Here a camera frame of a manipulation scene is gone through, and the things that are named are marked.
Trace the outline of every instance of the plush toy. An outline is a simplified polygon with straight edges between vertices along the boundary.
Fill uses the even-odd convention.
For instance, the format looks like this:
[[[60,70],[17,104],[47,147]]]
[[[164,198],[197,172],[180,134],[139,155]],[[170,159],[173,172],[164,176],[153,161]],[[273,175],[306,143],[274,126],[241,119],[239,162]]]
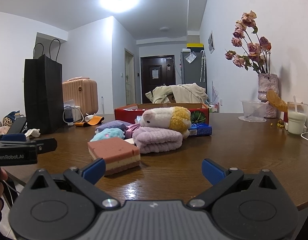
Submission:
[[[124,132],[120,128],[106,128],[100,133],[94,135],[90,142],[109,139],[113,137],[119,137],[121,139],[125,138]]]
[[[166,128],[180,132],[183,138],[189,136],[191,112],[180,106],[146,110],[141,118],[141,126]]]

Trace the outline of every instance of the pink suitcase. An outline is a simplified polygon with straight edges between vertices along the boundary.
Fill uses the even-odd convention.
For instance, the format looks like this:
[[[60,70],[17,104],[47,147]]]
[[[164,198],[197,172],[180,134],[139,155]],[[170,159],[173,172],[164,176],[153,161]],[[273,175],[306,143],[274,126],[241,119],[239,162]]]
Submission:
[[[95,114],[98,111],[97,84],[90,78],[76,77],[63,82],[64,102],[73,99],[81,112]]]

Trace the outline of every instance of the refrigerator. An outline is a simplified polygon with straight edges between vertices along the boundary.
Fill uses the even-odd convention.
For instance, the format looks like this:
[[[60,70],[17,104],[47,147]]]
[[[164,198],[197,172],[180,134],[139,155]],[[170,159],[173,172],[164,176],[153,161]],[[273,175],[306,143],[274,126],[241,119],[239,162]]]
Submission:
[[[195,52],[197,57],[191,63],[186,60],[189,54],[189,52],[181,52],[180,54],[182,84],[196,83],[198,86],[205,88],[207,94],[207,73],[205,73],[205,82],[204,77],[202,76],[201,78],[201,56],[203,53]]]

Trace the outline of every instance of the open red box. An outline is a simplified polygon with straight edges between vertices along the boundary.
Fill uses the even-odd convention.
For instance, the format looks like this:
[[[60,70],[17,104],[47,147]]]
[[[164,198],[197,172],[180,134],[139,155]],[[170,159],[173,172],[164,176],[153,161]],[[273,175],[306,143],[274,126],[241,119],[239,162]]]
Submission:
[[[209,107],[205,104],[169,103],[169,104],[132,104],[122,106],[114,110],[115,120],[135,123],[138,115],[142,115],[145,110],[160,107],[182,106],[191,112],[192,123],[209,124]]]

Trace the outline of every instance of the dark brown door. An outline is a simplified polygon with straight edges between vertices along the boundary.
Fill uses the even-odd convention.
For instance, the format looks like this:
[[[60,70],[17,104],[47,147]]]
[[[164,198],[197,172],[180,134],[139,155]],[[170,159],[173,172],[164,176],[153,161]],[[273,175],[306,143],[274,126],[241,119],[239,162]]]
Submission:
[[[141,57],[142,103],[150,104],[145,96],[155,87],[175,85],[174,55]]]

